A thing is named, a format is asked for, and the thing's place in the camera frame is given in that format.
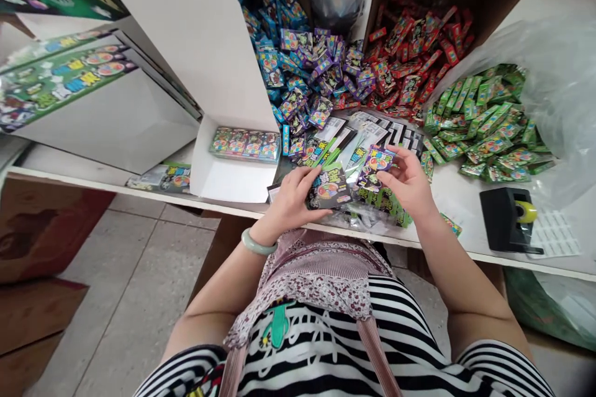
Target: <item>bracelet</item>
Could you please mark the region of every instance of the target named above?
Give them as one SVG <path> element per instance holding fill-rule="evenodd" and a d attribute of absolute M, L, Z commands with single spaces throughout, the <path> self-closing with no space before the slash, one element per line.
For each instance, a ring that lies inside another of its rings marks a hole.
<path fill-rule="evenodd" d="M 257 242 L 255 242 L 253 240 L 253 238 L 250 236 L 249 232 L 250 232 L 250 228 L 247 228 L 244 231 L 242 231 L 242 236 L 240 239 L 242 240 L 242 243 L 244 244 L 244 246 L 246 248 L 248 248 L 250 251 L 255 252 L 257 254 L 262 254 L 263 256 L 268 256 L 278 248 L 277 242 L 275 242 L 273 244 L 273 246 L 271 246 L 271 247 L 266 247 L 266 246 L 258 244 Z"/>

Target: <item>apron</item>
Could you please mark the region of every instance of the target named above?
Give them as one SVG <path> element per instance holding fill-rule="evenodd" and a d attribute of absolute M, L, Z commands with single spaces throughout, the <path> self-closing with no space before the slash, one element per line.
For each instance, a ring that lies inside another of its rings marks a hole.
<path fill-rule="evenodd" d="M 280 298 L 295 300 L 350 315 L 386 396 L 401 397 L 391 372 L 371 308 L 368 275 L 394 278 L 393 271 L 369 244 L 312 230 L 292 230 L 278 241 L 268 257 L 255 299 L 240 314 L 224 344 L 230 348 L 223 370 L 220 397 L 236 396 L 246 360 L 250 332 L 255 321 Z M 272 331 L 274 347 L 280 347 L 287 331 L 284 313 Z"/>

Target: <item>hand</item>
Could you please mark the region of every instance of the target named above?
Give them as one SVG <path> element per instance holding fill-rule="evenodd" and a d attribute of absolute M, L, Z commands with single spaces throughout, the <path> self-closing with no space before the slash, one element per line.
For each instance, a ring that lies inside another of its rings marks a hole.
<path fill-rule="evenodd" d="M 387 146 L 387 149 L 397 154 L 394 163 L 398 167 L 392 167 L 389 172 L 377 172 L 377 178 L 393 191 L 414 222 L 438 213 L 427 175 L 418 158 L 403 147 Z"/>
<path fill-rule="evenodd" d="M 320 173 L 320 166 L 315 169 L 303 166 L 285 176 L 269 210 L 250 230 L 255 242 L 272 246 L 283 232 L 333 213 L 331 210 L 310 211 L 306 208 L 306 195 Z"/>

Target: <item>black and white striped shirt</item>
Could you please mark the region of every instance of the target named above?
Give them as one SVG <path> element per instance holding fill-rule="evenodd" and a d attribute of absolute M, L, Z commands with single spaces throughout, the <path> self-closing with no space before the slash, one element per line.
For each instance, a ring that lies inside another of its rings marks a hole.
<path fill-rule="evenodd" d="M 399 279 L 370 276 L 369 288 L 382 346 L 405 397 L 554 396 L 534 365 L 502 342 L 477 341 L 455 363 L 448 360 Z M 289 330 L 279 349 L 264 337 L 272 314 L 257 320 L 239 395 L 382 395 L 355 320 L 301 303 L 286 316 Z M 219 346 L 187 349 L 159 366 L 135 397 L 217 396 L 225 359 Z"/>

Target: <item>person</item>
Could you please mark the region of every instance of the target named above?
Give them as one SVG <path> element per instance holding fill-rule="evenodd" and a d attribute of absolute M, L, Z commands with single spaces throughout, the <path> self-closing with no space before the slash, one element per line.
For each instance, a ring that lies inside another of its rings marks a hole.
<path fill-rule="evenodd" d="M 448 309 L 451 360 L 377 251 L 296 229 L 331 212 L 306 209 L 320 168 L 298 167 L 188 306 L 135 396 L 552 397 L 507 301 L 439 214 L 417 157 L 389 149 L 397 167 L 377 176 L 414 220 Z"/>

